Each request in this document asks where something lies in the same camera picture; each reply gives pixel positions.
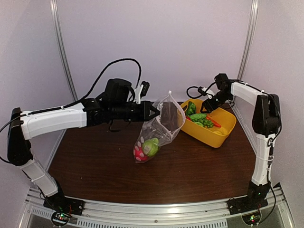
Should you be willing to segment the clear zip top bag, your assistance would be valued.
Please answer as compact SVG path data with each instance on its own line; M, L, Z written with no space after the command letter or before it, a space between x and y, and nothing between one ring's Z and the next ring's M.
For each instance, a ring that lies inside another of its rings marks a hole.
M175 98L173 98L172 91L169 91L168 95L157 100L154 103L154 106L160 110L160 115L143 123L134 147L138 146L142 148L142 145L146 140L157 138L159 140L160 150L161 147L172 143L185 123L186 115L182 107L178 104Z

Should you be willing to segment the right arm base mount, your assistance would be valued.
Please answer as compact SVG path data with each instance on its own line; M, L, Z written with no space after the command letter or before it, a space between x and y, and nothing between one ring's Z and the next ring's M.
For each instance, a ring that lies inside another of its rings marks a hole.
M260 202L249 203L248 196L243 196L240 198L229 198L227 201L227 206L230 215L235 215L239 213L245 213L252 210L258 210L262 207L266 207L268 202L266 199L261 200Z

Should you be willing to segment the orange toy carrot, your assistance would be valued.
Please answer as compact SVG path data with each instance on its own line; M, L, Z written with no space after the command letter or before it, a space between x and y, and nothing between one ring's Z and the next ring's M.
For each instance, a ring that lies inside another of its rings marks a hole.
M208 115L206 116L206 118L213 123L213 126L215 126L217 128L221 128L221 125L219 123L217 123L216 121L214 121L213 119L211 119Z

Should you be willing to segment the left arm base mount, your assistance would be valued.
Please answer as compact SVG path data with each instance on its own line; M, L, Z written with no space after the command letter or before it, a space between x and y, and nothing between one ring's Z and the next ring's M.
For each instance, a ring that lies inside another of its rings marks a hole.
M83 213L85 202L79 199L72 199L67 197L46 197L43 206L53 209L57 212L63 212L67 215L79 215Z

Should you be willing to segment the light green toy squash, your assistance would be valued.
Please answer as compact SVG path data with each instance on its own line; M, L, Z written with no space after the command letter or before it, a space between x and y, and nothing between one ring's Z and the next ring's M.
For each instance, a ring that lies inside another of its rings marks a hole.
M159 150L159 140L157 138L151 138L146 140L142 144L142 150L145 155L153 157Z

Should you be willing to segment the yellow plastic basket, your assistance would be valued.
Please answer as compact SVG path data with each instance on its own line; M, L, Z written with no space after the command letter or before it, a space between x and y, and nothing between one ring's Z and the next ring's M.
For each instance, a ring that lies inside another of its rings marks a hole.
M189 101L195 104L196 113L201 113L200 108L203 101L200 99L188 99L187 101L183 102L181 104L181 107L184 113L186 112ZM219 148L222 146L223 142L227 139L227 137L234 129L237 122L236 117L232 113L222 108L218 108L210 114L206 114L211 119L219 123L221 125L221 128L226 129L228 132L227 135L219 135L214 133L213 131L214 128L216 128L215 126L213 126L212 128L204 128L202 126L197 125L196 122L190 121L188 119L185 120L185 123L182 126L181 130L184 131L186 134L190 135L191 137L199 140L200 142L205 143L208 146L211 146L213 148Z

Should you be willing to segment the red toy pepper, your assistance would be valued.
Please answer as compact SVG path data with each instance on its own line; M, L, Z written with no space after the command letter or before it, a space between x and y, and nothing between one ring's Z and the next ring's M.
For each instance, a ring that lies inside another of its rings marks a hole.
M133 150L134 159L136 162L146 162L150 157L142 151L141 147L135 146Z

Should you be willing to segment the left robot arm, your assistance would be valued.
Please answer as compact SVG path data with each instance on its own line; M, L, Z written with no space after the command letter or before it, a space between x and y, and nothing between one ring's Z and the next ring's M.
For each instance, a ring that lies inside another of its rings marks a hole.
M38 186L45 199L58 211L68 207L60 184L40 165L31 152L30 139L70 128L110 124L114 120L146 122L160 114L150 101L141 101L148 82L135 89L124 79L108 80L105 91L96 98L83 98L74 104L23 112L14 108L8 131L8 162L19 167Z

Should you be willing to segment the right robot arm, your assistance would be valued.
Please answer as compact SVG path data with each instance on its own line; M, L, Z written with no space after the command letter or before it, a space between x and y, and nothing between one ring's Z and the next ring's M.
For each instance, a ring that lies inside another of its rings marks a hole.
M218 92L202 103L202 113L210 114L234 97L241 98L254 107L252 128L257 138L256 162L247 196L243 201L246 209L252 210L266 198L271 187L274 146L282 129L279 97L243 81L229 79L224 73L215 76L214 80Z

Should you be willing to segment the green toy grapes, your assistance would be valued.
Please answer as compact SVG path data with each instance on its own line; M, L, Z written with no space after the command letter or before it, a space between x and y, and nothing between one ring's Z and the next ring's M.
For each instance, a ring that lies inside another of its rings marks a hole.
M214 125L213 122L207 118L200 119L196 124L204 128L212 128Z

